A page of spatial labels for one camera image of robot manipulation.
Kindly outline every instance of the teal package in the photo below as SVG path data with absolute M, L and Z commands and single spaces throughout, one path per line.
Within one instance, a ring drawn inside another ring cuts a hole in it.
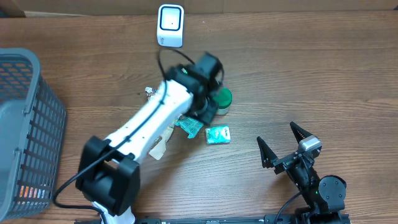
M 188 117 L 180 118 L 175 125 L 180 126 L 184 131 L 186 131 L 189 134 L 189 139 L 194 138 L 198 134 L 201 127 L 203 127 L 202 122 Z
M 228 126 L 206 128 L 205 132 L 207 144 L 229 143 L 231 141 Z

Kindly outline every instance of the white device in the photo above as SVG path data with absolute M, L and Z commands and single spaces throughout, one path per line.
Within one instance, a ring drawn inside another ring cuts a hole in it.
M 184 8 L 163 4 L 157 15 L 157 42 L 164 47 L 182 47 Z

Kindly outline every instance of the mint candy package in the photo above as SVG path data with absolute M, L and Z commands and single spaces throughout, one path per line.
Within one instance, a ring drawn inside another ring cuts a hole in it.
M 228 126 L 206 128 L 207 144 L 221 144 L 231 142 L 231 135 Z

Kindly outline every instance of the gray plastic basket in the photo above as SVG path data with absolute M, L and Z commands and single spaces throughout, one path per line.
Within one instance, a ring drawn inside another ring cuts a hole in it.
M 0 49 L 0 222 L 50 205 L 66 120 L 36 55 Z

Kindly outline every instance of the wood grain surface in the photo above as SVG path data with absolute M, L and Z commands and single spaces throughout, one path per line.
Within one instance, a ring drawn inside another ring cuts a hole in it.
M 233 104 L 214 125 L 231 143 L 207 146 L 176 128 L 160 161 L 148 157 L 134 204 L 139 216 L 258 217 L 276 213 L 297 189 L 263 169 L 257 136 L 279 157 L 295 151 L 295 121 L 323 141 L 320 177 L 348 183 L 353 223 L 398 219 L 398 13 L 295 12 L 187 16 L 183 52 L 208 50 L 226 70 Z M 35 52 L 42 75 L 68 109 L 58 186 L 76 173 L 84 143 L 119 128 L 161 81 L 156 16 L 1 19 L 0 47 Z M 183 60 L 163 53 L 165 66 Z M 63 203 L 88 205 L 73 186 Z M 304 206 L 300 198 L 286 212 Z M 6 223 L 72 223 L 95 212 L 51 206 Z

